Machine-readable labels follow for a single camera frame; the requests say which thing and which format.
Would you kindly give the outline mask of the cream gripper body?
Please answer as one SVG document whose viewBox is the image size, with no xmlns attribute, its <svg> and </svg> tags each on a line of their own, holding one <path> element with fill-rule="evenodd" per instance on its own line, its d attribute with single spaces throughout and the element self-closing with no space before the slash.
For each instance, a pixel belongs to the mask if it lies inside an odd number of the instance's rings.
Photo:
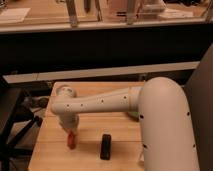
<svg viewBox="0 0 213 171">
<path fill-rule="evenodd" d="M 59 117 L 59 124 L 65 132 L 76 135 L 79 125 L 79 116 L 77 114 L 62 115 Z"/>
</svg>

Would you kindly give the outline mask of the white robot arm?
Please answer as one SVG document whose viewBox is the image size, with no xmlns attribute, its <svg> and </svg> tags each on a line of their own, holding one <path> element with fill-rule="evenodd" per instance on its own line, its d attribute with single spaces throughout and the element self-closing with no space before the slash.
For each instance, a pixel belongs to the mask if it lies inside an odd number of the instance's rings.
<svg viewBox="0 0 213 171">
<path fill-rule="evenodd" d="M 200 171 L 192 114 L 183 88 L 167 77 L 142 86 L 78 97 L 63 85 L 51 105 L 64 129 L 76 128 L 81 113 L 139 114 L 145 171 Z"/>
</svg>

